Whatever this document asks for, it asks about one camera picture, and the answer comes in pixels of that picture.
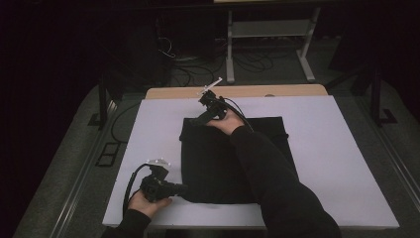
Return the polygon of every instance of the person's left hand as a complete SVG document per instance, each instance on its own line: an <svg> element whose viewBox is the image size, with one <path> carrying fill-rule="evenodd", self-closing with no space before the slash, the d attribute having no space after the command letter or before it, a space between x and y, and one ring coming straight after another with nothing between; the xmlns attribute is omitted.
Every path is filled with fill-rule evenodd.
<svg viewBox="0 0 420 238"><path fill-rule="evenodd" d="M150 219L163 207L172 203L171 198L164 198L156 202L149 202L141 190L136 191L129 201L128 209L138 210Z"/></svg>

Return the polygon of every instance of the desk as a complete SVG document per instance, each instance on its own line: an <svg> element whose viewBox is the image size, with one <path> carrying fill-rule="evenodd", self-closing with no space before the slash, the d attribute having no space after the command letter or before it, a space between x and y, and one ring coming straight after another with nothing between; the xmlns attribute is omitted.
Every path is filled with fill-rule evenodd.
<svg viewBox="0 0 420 238"><path fill-rule="evenodd" d="M298 85L270 86L267 93L286 91ZM263 89L256 86L216 87L215 92L232 89L232 95L242 91L254 96ZM196 117L204 107L198 96L181 91L193 89L153 89L148 93L137 115L132 135L114 185L104 225L116 226L122 219L124 192L131 173L146 160L164 158L172 164L167 180L181 182L180 142L184 117ZM282 116L289 137L290 150L302 183L319 197L324 208L341 227L395 228L395 220L375 182L360 150L338 108L334 97L322 90L308 96L232 97L248 117ZM141 179L150 174L141 170L133 190ZM264 229L257 204L202 204L174 197L171 206L162 210L151 228L255 228Z"/></svg>

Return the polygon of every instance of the black fabric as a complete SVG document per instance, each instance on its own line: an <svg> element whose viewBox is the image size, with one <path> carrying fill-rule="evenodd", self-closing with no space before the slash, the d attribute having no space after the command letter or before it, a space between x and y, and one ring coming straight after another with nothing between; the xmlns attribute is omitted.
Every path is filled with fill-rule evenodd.
<svg viewBox="0 0 420 238"><path fill-rule="evenodd" d="M282 118L248 120L282 151L297 175ZM215 204L256 202L229 136L214 127L192 126L190 118L185 118L179 140L182 183L188 185L184 199Z"/></svg>

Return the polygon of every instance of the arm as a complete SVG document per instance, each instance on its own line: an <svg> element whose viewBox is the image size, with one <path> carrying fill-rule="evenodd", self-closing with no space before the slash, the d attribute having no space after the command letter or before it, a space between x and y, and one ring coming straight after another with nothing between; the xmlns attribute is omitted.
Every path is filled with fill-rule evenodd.
<svg viewBox="0 0 420 238"><path fill-rule="evenodd" d="M135 192L120 225L116 228L107 227L102 238L142 238L152 217L158 210L170 205L171 202L170 198L148 202L140 190Z"/></svg>
<svg viewBox="0 0 420 238"><path fill-rule="evenodd" d="M265 135L250 132L229 111L223 120L208 125L231 135L270 237L341 237L337 223L315 193L299 182L281 151Z"/></svg>

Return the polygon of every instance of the white table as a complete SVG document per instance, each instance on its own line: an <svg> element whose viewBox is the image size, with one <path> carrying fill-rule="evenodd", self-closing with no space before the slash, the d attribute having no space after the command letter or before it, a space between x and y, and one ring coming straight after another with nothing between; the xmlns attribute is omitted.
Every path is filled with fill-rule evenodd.
<svg viewBox="0 0 420 238"><path fill-rule="evenodd" d="M124 160L114 185L104 225L117 226L131 173L146 160L171 163L166 180L181 182L178 137L184 117L205 108L189 99L147 99L140 106ZM302 183L311 188L341 227L396 228L376 181L332 96L238 97L247 117L282 116ZM133 190L150 174L142 169ZM261 228L257 204L202 204L174 197L154 218L151 228Z"/></svg>

